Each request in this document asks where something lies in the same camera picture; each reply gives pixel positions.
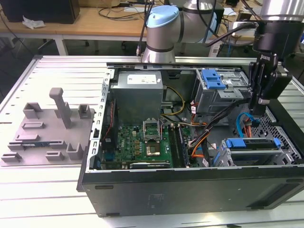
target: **yellow wire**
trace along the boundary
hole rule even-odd
[[[168,114],[161,114],[161,115],[178,115],[180,113],[182,113],[182,111],[184,111],[184,108],[185,108],[185,100],[184,98],[182,98],[182,96],[180,95],[179,92],[177,92],[175,89],[173,89],[172,87],[170,86],[167,86],[169,89],[173,90],[180,98],[181,98],[181,101],[182,101],[182,107],[179,111],[177,112],[174,112],[174,113],[168,113]]]

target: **blue plastic latch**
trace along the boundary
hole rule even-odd
[[[228,148],[246,148],[246,144],[243,139],[227,139],[226,145]]]
[[[226,140],[226,145],[227,145],[228,148],[231,148],[231,147],[232,147],[232,144],[231,144],[230,140]]]
[[[205,80],[207,89],[226,89],[220,80],[220,76],[214,69],[201,70],[201,76]]]
[[[277,148],[281,148],[281,141],[278,138],[274,138],[274,143],[277,146]]]

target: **motherboard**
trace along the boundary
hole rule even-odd
[[[182,138],[175,134],[179,131]],[[158,133],[160,139],[148,140]],[[138,169],[150,167],[151,164],[166,168],[184,167],[189,163],[183,161],[184,158],[188,159],[185,148],[189,140],[191,135],[188,127],[172,129],[162,124],[159,129],[157,125],[151,125],[144,131],[144,126],[120,126],[117,148],[114,152],[104,151],[101,164],[106,169],[129,169],[134,166]]]

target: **label sticker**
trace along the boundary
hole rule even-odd
[[[223,82],[224,84],[231,84],[231,85],[232,85],[232,82],[231,82],[230,80],[222,80],[222,82]]]
[[[204,166],[209,167],[209,163],[207,162],[206,159],[203,159],[203,164],[204,164]]]
[[[128,75],[127,84],[132,84],[132,85],[157,84],[156,75]]]
[[[22,144],[22,146],[35,146],[35,144]]]
[[[217,145],[215,143],[211,144],[211,147],[208,148],[208,150],[216,150]]]
[[[191,112],[192,112],[192,114],[196,114],[196,107],[192,106],[191,107]]]

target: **wooden table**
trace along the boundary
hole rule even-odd
[[[252,1],[248,2],[250,6],[256,6]],[[239,10],[243,4],[240,2],[235,10]],[[119,17],[133,14],[133,12],[111,12],[109,16]],[[98,14],[97,8],[81,8],[80,14],[74,24],[58,24],[58,23],[46,23],[44,28],[35,28],[31,30],[25,27],[21,22],[9,22],[4,17],[8,27],[17,35],[19,38],[43,38],[43,39],[54,39],[60,55],[67,55],[65,39],[78,39],[78,40],[119,40],[119,41],[138,41],[143,20],[139,15],[135,17],[138,20],[130,21],[115,21]],[[229,20],[234,21],[236,16],[227,17]],[[226,33],[226,28],[221,25],[218,34],[222,35]],[[0,21],[0,37],[14,38],[14,36],[8,31],[4,23]]]

